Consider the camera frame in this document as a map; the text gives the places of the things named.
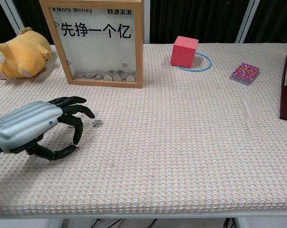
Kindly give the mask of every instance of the robotic hand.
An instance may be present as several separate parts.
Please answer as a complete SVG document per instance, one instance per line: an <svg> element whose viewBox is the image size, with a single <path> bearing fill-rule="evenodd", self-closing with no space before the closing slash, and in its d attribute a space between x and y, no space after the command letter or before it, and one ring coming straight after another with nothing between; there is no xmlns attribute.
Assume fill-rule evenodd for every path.
<svg viewBox="0 0 287 228"><path fill-rule="evenodd" d="M0 153L20 153L26 150L48 160L57 160L71 154L80 141L83 124L80 118L73 116L78 112L95 118L81 97L61 97L49 102L36 101L0 117ZM75 128L73 144L60 151L51 151L37 142L43 134L58 123L73 125Z"/></svg>

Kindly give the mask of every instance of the table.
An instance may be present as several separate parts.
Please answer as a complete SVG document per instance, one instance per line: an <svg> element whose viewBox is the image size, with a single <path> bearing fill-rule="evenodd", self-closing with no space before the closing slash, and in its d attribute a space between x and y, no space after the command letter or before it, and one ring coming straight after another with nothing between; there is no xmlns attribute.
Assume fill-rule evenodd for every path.
<svg viewBox="0 0 287 228"><path fill-rule="evenodd" d="M279 119L287 44L199 44L204 72L170 65L172 44L144 45L142 89L69 85L53 58L37 77L0 80L0 116L61 96L87 99L77 152L0 156L0 217L154 218L287 214L287 121ZM246 86L242 62L260 67ZM207 66L195 57L195 67ZM59 124L42 145L68 145Z"/></svg>

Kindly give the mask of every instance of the yellow plush toy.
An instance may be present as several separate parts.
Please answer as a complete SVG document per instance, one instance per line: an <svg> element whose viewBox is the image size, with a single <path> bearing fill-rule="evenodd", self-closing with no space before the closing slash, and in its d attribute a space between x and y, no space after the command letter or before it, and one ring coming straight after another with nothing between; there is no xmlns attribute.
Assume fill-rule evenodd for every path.
<svg viewBox="0 0 287 228"><path fill-rule="evenodd" d="M0 63L0 79L32 77L51 59L51 48L41 34L27 27L15 38L0 44L0 54L4 57Z"/></svg>

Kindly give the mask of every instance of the red cube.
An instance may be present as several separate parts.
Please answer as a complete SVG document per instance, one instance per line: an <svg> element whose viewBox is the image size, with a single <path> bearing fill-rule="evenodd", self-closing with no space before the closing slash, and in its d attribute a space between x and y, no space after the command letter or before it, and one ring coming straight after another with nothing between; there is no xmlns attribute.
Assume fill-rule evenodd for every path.
<svg viewBox="0 0 287 228"><path fill-rule="evenodd" d="M171 65L191 68L197 45L197 39L178 36L173 46Z"/></svg>

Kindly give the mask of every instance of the wooden box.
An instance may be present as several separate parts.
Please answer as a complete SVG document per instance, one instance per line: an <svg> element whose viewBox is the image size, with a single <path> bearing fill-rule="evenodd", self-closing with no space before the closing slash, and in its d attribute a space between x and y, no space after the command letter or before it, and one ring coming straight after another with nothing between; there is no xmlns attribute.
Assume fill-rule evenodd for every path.
<svg viewBox="0 0 287 228"><path fill-rule="evenodd" d="M39 0L69 84L142 88L141 0Z"/></svg>

